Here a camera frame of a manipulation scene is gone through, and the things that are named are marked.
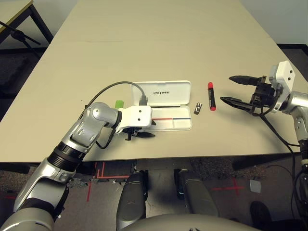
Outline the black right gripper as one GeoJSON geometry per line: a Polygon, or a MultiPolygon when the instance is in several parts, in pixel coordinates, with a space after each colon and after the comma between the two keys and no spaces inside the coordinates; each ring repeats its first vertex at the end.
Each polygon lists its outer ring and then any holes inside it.
{"type": "Polygon", "coordinates": [[[271,109],[275,103],[275,89],[271,84],[266,83],[266,76],[251,77],[251,76],[232,76],[229,80],[242,85],[256,86],[250,103],[245,103],[240,99],[233,97],[220,97],[220,99],[229,106],[240,109],[246,112],[254,113],[256,108],[271,109]]]}

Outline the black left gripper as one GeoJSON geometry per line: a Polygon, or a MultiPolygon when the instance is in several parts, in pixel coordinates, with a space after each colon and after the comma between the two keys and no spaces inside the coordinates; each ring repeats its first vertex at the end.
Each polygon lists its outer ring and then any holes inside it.
{"type": "MultiPolygon", "coordinates": [[[[152,120],[151,121],[152,125],[156,125],[156,123],[152,120]]],[[[131,141],[132,136],[137,137],[137,138],[152,138],[155,137],[154,134],[149,133],[149,132],[139,132],[141,128],[125,128],[123,129],[123,133],[127,134],[126,141],[131,141]]]]}

